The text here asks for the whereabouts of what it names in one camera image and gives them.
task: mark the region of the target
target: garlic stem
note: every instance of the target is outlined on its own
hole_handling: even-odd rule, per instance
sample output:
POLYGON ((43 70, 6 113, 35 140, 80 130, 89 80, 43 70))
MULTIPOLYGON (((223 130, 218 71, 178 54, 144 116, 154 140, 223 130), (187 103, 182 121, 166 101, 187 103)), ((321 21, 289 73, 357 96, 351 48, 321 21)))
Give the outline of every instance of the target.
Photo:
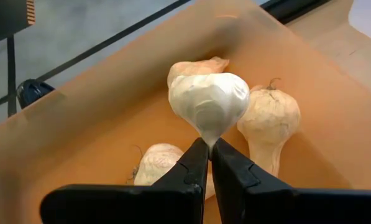
POLYGON ((275 80, 281 80, 281 79, 280 78, 271 79, 270 84, 267 87, 268 90, 276 90, 276 88, 274 86, 272 86, 272 84, 275 82, 275 80))
POLYGON ((269 144, 248 141, 249 143, 249 157, 263 170, 271 175, 278 177, 280 166, 280 153, 285 142, 280 144, 269 144))

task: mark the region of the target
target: garlic skin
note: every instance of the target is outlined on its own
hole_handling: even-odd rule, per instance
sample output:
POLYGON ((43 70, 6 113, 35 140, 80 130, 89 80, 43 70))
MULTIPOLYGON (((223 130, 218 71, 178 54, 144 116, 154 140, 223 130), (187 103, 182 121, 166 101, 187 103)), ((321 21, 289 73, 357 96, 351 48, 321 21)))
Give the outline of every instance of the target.
POLYGON ((300 109, 293 97, 280 90, 254 89, 237 128, 249 143, 250 159, 277 177, 282 147, 299 126, 300 109))
POLYGON ((199 62, 177 62, 171 68, 167 76, 167 87, 171 87, 176 77, 181 75, 209 75, 222 73, 228 66, 229 60, 213 57, 199 62))
MULTIPOLYGON (((141 159, 134 185, 152 185, 173 168, 183 154, 181 149, 171 144, 152 145, 141 159)), ((214 194, 213 176, 208 174, 205 200, 214 194)))
POLYGON ((168 92, 174 113, 190 123, 210 148, 245 113, 249 86, 231 73, 177 77, 168 92))

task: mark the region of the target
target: container wall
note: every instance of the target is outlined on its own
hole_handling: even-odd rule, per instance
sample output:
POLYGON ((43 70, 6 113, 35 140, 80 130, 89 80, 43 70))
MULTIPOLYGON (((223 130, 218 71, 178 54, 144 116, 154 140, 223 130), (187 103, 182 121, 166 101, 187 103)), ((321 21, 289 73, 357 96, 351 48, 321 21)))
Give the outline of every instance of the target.
MULTIPOLYGON (((281 179, 371 189, 371 94, 254 3, 198 1, 0 126, 0 223, 40 223, 41 199, 65 184, 125 184, 137 147, 186 150, 198 135, 172 113, 166 77, 175 62, 212 56, 250 87, 281 78, 298 101, 281 179)), ((224 138, 247 154, 235 128, 224 138)), ((219 222, 214 200, 205 216, 219 222)))

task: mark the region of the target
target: black object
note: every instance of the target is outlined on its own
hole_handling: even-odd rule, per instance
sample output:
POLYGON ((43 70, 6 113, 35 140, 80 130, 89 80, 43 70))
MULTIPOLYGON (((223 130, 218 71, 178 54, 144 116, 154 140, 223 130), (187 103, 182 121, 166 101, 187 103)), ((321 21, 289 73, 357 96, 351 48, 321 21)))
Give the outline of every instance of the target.
POLYGON ((54 87, 45 82, 28 79, 22 82, 17 88, 17 99, 22 109, 31 105, 41 97, 49 94, 54 87))
POLYGON ((286 24, 330 0, 270 0, 261 5, 271 16, 286 24))
MULTIPOLYGON (((371 190, 294 189, 223 139, 211 156, 222 223, 371 223, 371 190)), ((208 147, 197 139, 150 187, 69 185, 42 201, 44 224, 202 223, 208 147)))
POLYGON ((0 40, 34 23, 34 0, 0 0, 0 40))

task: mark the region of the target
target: orange bin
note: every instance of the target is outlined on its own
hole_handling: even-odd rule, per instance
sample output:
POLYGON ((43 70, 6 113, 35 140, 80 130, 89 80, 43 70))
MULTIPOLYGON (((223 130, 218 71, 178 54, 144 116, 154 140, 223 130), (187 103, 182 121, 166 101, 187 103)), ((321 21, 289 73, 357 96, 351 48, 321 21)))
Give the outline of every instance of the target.
MULTIPOLYGON (((198 133, 168 104, 175 62, 212 56, 250 87, 299 103, 279 178, 294 187, 371 189, 371 93, 249 0, 203 0, 0 125, 0 223, 41 223, 40 201, 66 184, 126 184, 140 153, 198 133)), ((236 127, 223 135, 247 155, 236 127)), ((204 222, 219 223, 216 199, 204 222)))

